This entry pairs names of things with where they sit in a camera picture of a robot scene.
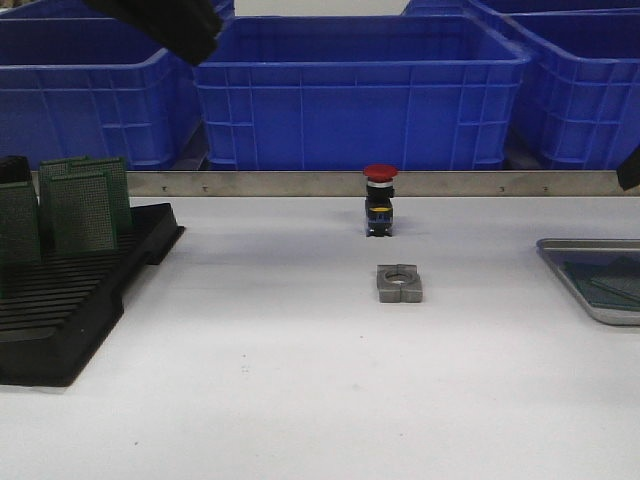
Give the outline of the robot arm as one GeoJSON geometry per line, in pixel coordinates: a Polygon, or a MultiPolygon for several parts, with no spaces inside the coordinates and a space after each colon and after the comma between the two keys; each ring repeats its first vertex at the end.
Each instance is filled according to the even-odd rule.
{"type": "Polygon", "coordinates": [[[123,21],[192,66],[217,49],[223,20],[210,1],[97,0],[84,4],[123,21]]]}

